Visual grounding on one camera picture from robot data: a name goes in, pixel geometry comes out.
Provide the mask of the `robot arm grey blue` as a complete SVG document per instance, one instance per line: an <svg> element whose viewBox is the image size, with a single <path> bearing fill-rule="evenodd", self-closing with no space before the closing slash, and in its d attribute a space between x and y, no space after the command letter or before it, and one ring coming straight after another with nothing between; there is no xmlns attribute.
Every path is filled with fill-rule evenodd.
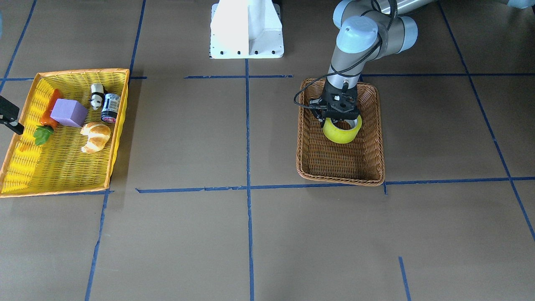
<svg viewBox="0 0 535 301"><path fill-rule="evenodd" d="M323 75L324 89L306 105L317 120L356 121L357 82L365 64L399 54L417 41L416 21L410 11L428 0L343 0L333 12L336 37L329 71Z"/></svg>

